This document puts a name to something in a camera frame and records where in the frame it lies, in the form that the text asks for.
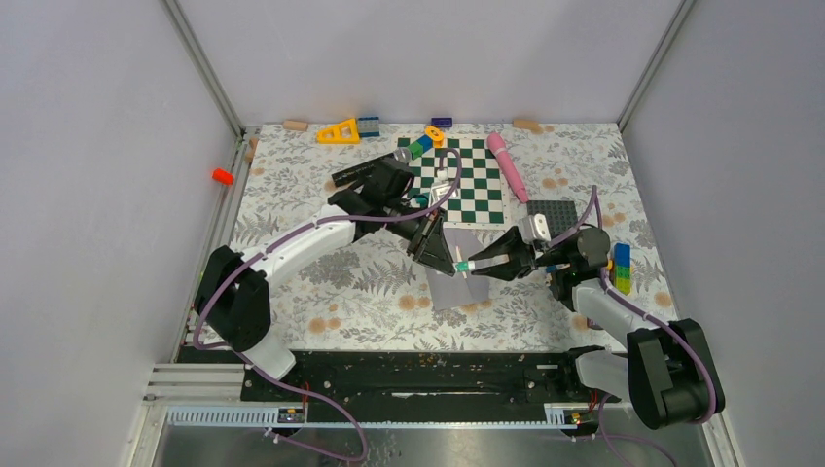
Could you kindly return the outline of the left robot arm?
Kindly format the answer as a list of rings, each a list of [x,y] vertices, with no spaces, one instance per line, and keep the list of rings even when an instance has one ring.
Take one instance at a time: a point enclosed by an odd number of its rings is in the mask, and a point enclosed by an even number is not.
[[[296,358],[271,328],[270,290],[301,269],[362,237],[386,229],[407,243],[417,263],[447,276],[455,273],[444,238],[445,204],[460,179],[425,207],[407,197],[414,173],[405,162],[382,157],[372,169],[331,195],[316,213],[276,238],[236,252],[223,245],[208,257],[193,307],[197,325],[209,325],[221,343],[265,375],[265,388],[280,400],[301,390]]]

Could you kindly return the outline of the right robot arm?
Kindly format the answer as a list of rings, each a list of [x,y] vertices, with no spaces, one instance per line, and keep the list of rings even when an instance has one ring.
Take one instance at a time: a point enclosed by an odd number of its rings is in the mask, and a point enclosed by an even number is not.
[[[607,274],[611,241],[597,227],[570,230],[552,240],[510,228],[468,258],[474,275],[503,281],[553,267],[550,288],[569,310],[595,322],[624,351],[600,346],[571,351],[572,365],[557,378],[567,399],[595,389],[631,404],[650,429],[702,424],[726,407],[726,396],[701,325],[667,321],[613,286]]]

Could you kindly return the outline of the small green white bottle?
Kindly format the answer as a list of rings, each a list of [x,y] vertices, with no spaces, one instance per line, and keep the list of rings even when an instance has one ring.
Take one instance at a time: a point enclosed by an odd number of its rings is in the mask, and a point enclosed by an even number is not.
[[[454,264],[454,268],[457,272],[472,272],[477,269],[477,263],[475,261],[461,261],[456,262]]]

